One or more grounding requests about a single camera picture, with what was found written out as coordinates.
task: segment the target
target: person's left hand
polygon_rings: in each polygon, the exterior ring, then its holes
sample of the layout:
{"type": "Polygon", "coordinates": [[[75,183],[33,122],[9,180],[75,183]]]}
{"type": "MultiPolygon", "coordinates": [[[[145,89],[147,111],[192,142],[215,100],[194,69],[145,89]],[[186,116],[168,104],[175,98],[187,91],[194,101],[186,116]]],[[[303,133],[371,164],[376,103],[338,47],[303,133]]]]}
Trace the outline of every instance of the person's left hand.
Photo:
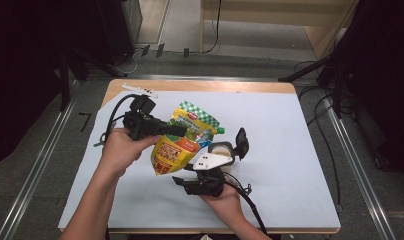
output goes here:
{"type": "Polygon", "coordinates": [[[104,171],[121,177],[127,167],[139,159],[142,151],[154,145],[159,139],[159,136],[147,136],[141,140],[133,141],[129,137],[129,133],[130,130],[127,128],[112,129],[99,162],[104,171]]]}

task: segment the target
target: food pouch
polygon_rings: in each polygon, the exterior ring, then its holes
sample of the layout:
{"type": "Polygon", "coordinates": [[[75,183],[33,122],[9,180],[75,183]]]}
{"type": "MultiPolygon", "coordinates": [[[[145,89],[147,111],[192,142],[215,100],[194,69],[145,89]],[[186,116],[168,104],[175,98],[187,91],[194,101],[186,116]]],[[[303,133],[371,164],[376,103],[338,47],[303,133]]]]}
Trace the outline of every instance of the food pouch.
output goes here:
{"type": "Polygon", "coordinates": [[[183,169],[215,134],[224,133],[214,117],[187,101],[174,110],[168,124],[186,127],[187,132],[184,137],[163,135],[155,144],[151,161],[156,175],[183,169]]]}

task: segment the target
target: yellow package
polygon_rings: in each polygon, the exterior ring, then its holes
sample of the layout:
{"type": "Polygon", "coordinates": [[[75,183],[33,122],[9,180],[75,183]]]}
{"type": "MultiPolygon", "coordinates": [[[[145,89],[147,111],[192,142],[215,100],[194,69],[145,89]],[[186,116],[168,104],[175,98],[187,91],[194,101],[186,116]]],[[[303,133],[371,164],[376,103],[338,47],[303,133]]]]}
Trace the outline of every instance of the yellow package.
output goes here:
{"type": "Polygon", "coordinates": [[[214,117],[187,101],[175,109],[168,124],[186,127],[187,132],[184,137],[163,135],[155,144],[151,161],[157,175],[183,169],[215,134],[224,133],[214,117]]]}

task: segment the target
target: hand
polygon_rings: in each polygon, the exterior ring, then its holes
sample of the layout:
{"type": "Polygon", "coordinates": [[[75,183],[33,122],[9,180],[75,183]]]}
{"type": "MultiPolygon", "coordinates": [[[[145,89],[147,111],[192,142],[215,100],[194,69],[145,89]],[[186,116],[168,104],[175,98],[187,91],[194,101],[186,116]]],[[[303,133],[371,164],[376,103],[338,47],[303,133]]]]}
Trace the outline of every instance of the hand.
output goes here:
{"type": "Polygon", "coordinates": [[[102,151],[99,162],[101,169],[118,177],[124,175],[127,167],[139,159],[142,151],[154,145],[159,136],[147,136],[139,141],[129,137],[127,128],[112,129],[102,151]]]}
{"type": "Polygon", "coordinates": [[[224,184],[223,192],[218,197],[200,197],[227,226],[230,226],[233,221],[245,218],[240,205],[239,193],[227,184],[224,184]]]}

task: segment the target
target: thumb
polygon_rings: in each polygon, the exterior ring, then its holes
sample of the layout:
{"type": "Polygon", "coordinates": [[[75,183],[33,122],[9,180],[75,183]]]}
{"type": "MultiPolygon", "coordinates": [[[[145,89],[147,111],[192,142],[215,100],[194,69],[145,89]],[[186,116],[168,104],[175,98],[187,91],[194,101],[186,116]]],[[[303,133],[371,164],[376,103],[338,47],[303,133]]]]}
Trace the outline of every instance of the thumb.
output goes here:
{"type": "Polygon", "coordinates": [[[139,141],[135,141],[137,147],[142,151],[152,145],[154,145],[159,140],[159,136],[147,136],[139,141]]]}

